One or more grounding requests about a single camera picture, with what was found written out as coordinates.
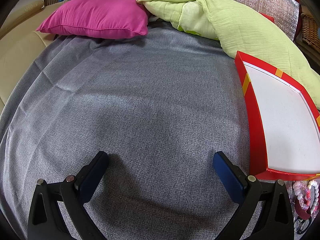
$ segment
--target pink pillow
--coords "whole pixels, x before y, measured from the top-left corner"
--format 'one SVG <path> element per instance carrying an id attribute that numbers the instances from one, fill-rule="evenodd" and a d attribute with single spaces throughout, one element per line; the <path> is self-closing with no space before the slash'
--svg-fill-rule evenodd
<path id="1" fill-rule="evenodd" d="M 147 13 L 136 0 L 71 0 L 54 11 L 37 31 L 129 39 L 148 34 Z"/>

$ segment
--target screw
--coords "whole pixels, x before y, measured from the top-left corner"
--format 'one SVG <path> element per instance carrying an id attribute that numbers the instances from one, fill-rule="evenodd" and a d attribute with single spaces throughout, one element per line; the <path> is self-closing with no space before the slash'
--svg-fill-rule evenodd
<path id="1" fill-rule="evenodd" d="M 44 183 L 44 180 L 43 180 L 43 179 L 38 179 L 38 180 L 37 180 L 37 185 L 38 185 L 38 186 L 41 186 L 42 183 Z"/>
<path id="2" fill-rule="evenodd" d="M 256 177 L 252 176 L 252 175 L 249 175 L 248 176 L 248 180 L 251 181 L 251 182 L 255 182 L 256 181 Z"/>
<path id="3" fill-rule="evenodd" d="M 75 179 L 75 176 L 73 175 L 69 175 L 68 177 L 66 177 L 67 182 L 72 182 L 74 179 Z"/>
<path id="4" fill-rule="evenodd" d="M 278 179 L 277 182 L 278 182 L 278 184 L 281 185 L 281 186 L 284 185 L 284 181 L 283 181 L 282 179 Z"/>

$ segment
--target beige leather sofa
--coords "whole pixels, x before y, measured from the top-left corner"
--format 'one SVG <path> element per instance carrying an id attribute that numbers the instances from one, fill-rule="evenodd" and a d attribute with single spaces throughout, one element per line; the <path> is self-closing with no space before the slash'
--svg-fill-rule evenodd
<path id="1" fill-rule="evenodd" d="M 13 12 L 0 29 L 0 113 L 27 68 L 54 39 L 35 30 L 62 2 L 43 5 L 39 0 Z"/>

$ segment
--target bright green fabric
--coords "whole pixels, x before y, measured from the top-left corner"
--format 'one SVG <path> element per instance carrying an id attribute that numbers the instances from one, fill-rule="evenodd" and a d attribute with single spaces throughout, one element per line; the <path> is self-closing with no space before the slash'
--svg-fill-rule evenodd
<path id="1" fill-rule="evenodd" d="M 137 2 L 180 31 L 219 39 L 223 50 L 232 58 L 239 50 L 281 69 L 305 87 L 320 109 L 320 76 L 310 68 L 304 55 L 284 32 L 252 8 L 233 0 Z M 193 10 L 187 8 L 188 13 L 182 14 L 190 2 L 200 6 L 193 4 Z M 199 17 L 201 9 L 210 26 L 206 26 L 203 17 Z"/>

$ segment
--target gray bedsheet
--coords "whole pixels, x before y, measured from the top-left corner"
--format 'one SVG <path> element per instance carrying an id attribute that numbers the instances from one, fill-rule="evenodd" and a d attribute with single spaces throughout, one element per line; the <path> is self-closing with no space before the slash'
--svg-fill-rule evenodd
<path id="1" fill-rule="evenodd" d="M 214 239 L 237 205 L 213 154 L 249 171 L 233 59 L 163 22 L 130 40 L 58 38 L 14 89 L 0 132 L 0 204 L 21 238 L 37 179 L 62 181 L 99 150 L 110 166 L 85 207 L 109 240 Z"/>

